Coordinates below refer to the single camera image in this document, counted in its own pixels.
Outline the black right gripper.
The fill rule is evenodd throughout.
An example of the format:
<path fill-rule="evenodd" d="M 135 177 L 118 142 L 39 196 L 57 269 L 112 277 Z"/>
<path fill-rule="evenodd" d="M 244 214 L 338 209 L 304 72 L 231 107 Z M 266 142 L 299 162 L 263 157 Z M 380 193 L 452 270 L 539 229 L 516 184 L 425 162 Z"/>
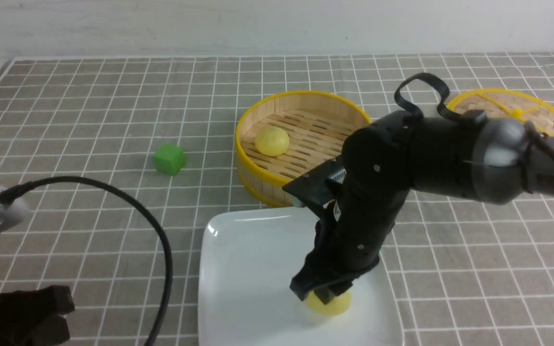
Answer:
<path fill-rule="evenodd" d="M 379 252 L 394 227 L 408 190 L 378 194 L 340 189 L 316 224 L 314 249 L 307 254 L 290 290 L 304 302 L 311 292 L 328 305 L 379 263 Z"/>

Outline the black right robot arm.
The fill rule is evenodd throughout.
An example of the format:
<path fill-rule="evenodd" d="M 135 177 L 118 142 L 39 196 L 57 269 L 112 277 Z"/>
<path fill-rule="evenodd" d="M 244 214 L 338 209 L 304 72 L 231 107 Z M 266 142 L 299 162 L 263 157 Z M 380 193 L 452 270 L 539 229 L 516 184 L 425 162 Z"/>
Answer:
<path fill-rule="evenodd" d="M 304 301 L 329 304 L 378 265 L 385 238 L 411 190 L 503 205 L 522 193 L 554 197 L 554 136 L 532 121 L 451 111 L 449 88 L 431 73 L 420 80 L 440 96 L 437 117 L 404 99 L 399 111 L 349 135 L 335 158 L 283 190 L 314 213 L 314 248 L 290 283 Z"/>

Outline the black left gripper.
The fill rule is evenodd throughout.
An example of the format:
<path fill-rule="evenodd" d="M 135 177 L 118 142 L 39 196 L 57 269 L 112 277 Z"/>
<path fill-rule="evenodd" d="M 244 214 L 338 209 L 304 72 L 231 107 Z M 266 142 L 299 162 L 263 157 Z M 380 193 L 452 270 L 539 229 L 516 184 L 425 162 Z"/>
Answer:
<path fill-rule="evenodd" d="M 60 346 L 70 340 L 64 316 L 73 311 L 67 285 L 0 293 L 0 346 Z"/>

